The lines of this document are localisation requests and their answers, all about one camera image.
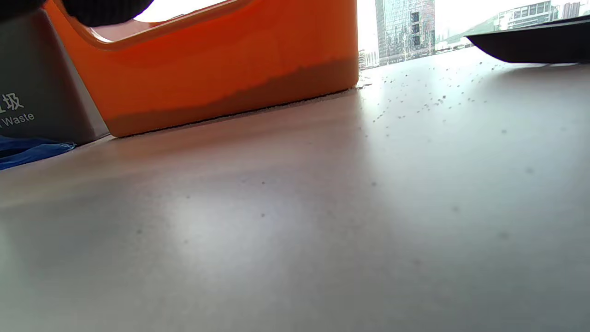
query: gray floor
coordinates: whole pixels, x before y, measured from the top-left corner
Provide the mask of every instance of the gray floor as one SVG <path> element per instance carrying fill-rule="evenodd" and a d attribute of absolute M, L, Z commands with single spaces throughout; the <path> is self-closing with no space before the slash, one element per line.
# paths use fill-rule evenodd
<path fill-rule="evenodd" d="M 0 330 L 589 331 L 590 67 L 362 76 L 0 172 Z"/>

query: glass skyscraper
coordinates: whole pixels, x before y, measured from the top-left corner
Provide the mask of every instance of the glass skyscraper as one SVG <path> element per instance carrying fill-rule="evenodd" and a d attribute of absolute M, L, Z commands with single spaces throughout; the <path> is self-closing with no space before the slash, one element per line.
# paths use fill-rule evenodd
<path fill-rule="evenodd" d="M 434 54 L 434 0 L 375 0 L 381 66 Z"/>

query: orange bin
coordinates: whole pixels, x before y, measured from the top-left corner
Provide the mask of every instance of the orange bin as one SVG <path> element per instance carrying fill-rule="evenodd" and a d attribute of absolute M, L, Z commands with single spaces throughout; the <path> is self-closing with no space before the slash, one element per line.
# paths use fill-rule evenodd
<path fill-rule="evenodd" d="M 234 0 L 102 41 L 45 8 L 114 136 L 294 102 L 358 81 L 356 0 Z"/>

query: waste bin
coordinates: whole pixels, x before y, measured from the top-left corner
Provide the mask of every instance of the waste bin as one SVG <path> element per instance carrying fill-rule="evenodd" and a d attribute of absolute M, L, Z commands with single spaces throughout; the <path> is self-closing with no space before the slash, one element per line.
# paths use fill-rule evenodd
<path fill-rule="evenodd" d="M 46 10 L 114 136 L 346 90 L 357 0 L 227 0 L 117 41 Z"/>
<path fill-rule="evenodd" d="M 108 134 L 47 14 L 0 24 L 0 135 L 86 144 Z"/>

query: black fabric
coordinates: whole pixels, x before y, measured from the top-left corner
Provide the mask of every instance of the black fabric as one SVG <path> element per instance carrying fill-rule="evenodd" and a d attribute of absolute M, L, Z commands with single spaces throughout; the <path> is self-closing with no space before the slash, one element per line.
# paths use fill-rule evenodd
<path fill-rule="evenodd" d="M 153 0 L 63 0 L 68 14 L 87 27 L 125 23 L 143 13 Z M 4 0 L 0 23 L 39 9 L 45 0 Z"/>
<path fill-rule="evenodd" d="M 143 13 L 153 0 L 63 0 L 65 10 L 87 27 L 125 23 Z"/>

